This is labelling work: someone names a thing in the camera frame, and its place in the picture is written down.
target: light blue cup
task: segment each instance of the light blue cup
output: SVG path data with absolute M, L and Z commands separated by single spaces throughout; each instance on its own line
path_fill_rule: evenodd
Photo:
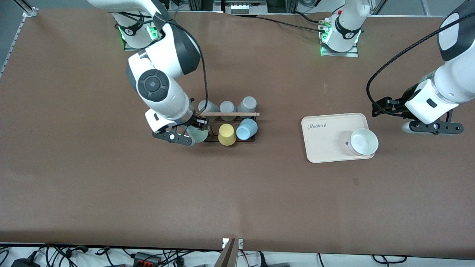
M 236 130 L 236 135 L 241 140 L 247 140 L 257 133 L 257 123 L 253 119 L 244 119 Z
M 195 143 L 201 143 L 208 137 L 209 130 L 206 131 L 193 126 L 188 126 L 188 128 L 186 128 L 186 132 L 188 133 L 189 137 L 195 140 Z

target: yellow cup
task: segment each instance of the yellow cup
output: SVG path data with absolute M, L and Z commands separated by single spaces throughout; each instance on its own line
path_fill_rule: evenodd
M 218 140 L 223 145 L 232 145 L 236 142 L 236 132 L 230 124 L 223 124 L 219 128 Z

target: tray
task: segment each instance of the tray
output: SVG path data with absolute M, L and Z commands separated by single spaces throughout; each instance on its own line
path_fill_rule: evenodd
M 370 159 L 350 152 L 346 142 L 351 133 L 368 128 L 366 117 L 361 113 L 310 116 L 302 119 L 305 151 L 312 163 Z

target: gray cup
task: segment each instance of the gray cup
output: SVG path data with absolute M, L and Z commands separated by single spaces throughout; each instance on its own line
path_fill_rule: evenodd
M 201 101 L 198 104 L 198 110 L 201 110 L 205 106 L 205 103 L 206 103 L 206 100 Z M 206 109 L 203 112 L 219 112 L 219 107 L 217 105 L 215 105 L 213 102 L 208 100 L 208 104 L 206 105 Z M 210 116 L 210 117 L 207 117 L 207 118 L 210 121 L 214 121 L 218 117 L 217 116 Z
M 234 107 L 234 104 L 231 101 L 224 101 L 219 106 L 219 110 L 221 112 L 236 112 L 236 107 Z M 236 116 L 221 116 L 221 119 L 227 122 L 230 122 L 234 120 L 235 118 Z
M 252 96 L 246 96 L 244 99 L 237 105 L 237 112 L 254 112 L 256 110 L 257 101 Z M 242 118 L 250 118 L 250 116 L 241 116 Z

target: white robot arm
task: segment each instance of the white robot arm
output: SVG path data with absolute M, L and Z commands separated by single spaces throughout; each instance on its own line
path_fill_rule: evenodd
M 370 9 L 368 0 L 345 0 L 342 13 L 333 14 L 326 19 L 330 21 L 330 26 L 322 35 L 322 42 L 337 52 L 350 50 L 358 40 Z
M 199 118 L 190 100 L 176 78 L 198 67 L 201 54 L 194 38 L 179 26 L 158 0 L 88 0 L 93 6 L 124 14 L 136 19 L 137 13 L 150 14 L 161 39 L 132 55 L 127 64 L 127 78 L 140 98 L 150 108 L 145 118 L 153 136 L 170 143 L 193 145 L 194 141 L 184 135 L 186 127 L 207 128 L 208 121 Z M 177 133 L 177 127 L 185 130 Z
M 386 111 L 395 108 L 401 117 L 412 118 L 402 130 L 407 133 L 459 134 L 463 126 L 450 122 L 452 110 L 475 98 L 475 0 L 462 3 L 444 20 L 440 28 L 458 19 L 465 20 L 438 34 L 440 54 L 445 63 L 424 76 L 403 97 L 378 101 Z M 373 117 L 384 113 L 373 104 Z M 445 121 L 439 120 L 447 114 Z

